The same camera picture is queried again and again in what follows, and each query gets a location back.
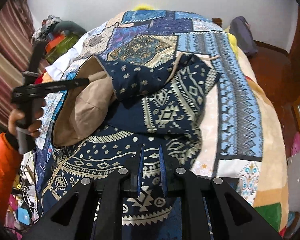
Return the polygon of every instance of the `orange sleeve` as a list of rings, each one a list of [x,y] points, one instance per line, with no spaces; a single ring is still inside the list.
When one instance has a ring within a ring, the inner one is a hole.
[[[20,168],[22,157],[8,143],[5,134],[0,134],[0,222],[2,224],[4,224],[12,185]]]

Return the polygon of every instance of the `pink toy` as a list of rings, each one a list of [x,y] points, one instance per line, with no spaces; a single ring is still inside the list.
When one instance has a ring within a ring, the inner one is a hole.
[[[18,232],[16,232],[16,235],[17,235],[18,240],[22,239],[22,235],[20,235]]]
[[[300,152],[300,133],[297,132],[293,138],[293,144],[291,146],[291,156]]]
[[[16,211],[18,209],[18,202],[16,201],[13,195],[10,195],[9,205],[11,206],[13,211]]]

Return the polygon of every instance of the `metal screw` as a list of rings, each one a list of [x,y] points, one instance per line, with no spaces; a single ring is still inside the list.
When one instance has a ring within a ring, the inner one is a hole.
[[[184,168],[177,168],[177,169],[176,169],[176,172],[177,172],[178,174],[184,174],[184,173],[186,173],[186,170],[185,170]]]
[[[121,169],[119,169],[118,170],[118,172],[120,173],[120,174],[127,174],[128,173],[128,169],[127,168],[121,168]]]
[[[90,183],[90,181],[91,181],[90,178],[83,178],[83,179],[81,180],[81,183],[82,183],[83,185],[88,185],[88,184]]]
[[[213,179],[213,182],[214,182],[215,184],[222,184],[223,180],[222,180],[221,178],[219,178],[219,177],[215,177],[215,178]]]

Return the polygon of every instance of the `blue patterned blanket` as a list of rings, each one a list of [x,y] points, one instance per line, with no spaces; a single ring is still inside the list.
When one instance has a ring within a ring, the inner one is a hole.
[[[125,62],[134,68],[159,71],[168,69],[179,53],[220,56],[211,61],[213,68],[222,74],[218,83],[219,133],[211,175],[220,174],[221,166],[224,168],[225,163],[236,160],[242,167],[256,165],[255,173],[259,172],[263,139],[258,105],[227,33],[200,15],[163,10],[119,14],[103,25],[99,34],[84,41],[81,54],[65,71],[63,79],[74,78],[80,65],[92,55],[99,55],[114,69],[116,62]],[[137,199],[124,202],[124,239],[140,237],[141,233],[149,239],[181,239],[179,200],[173,205],[174,199],[162,197],[158,148],[160,144],[166,145],[172,156],[190,168],[201,148],[197,120],[204,110],[205,95],[216,78],[205,75],[214,71],[213,68],[204,63],[196,67],[198,64],[189,60],[158,92],[116,102],[103,125],[73,147],[55,149],[51,144],[53,123],[66,92],[47,96],[42,135],[38,140],[42,143],[34,149],[37,190],[43,211],[82,177],[100,179],[122,167],[122,160],[135,153],[138,143],[143,143],[147,160],[142,193]],[[143,81],[147,79],[138,80],[136,85],[144,85]]]

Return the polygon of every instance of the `white wall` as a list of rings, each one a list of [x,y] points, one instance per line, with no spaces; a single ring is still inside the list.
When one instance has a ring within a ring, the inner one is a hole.
[[[244,16],[255,40],[287,49],[293,41],[297,10],[295,0],[28,0],[37,22],[49,14],[72,20],[87,30],[101,25],[121,11],[146,3],[157,9],[190,11],[222,18],[226,28],[236,16]]]

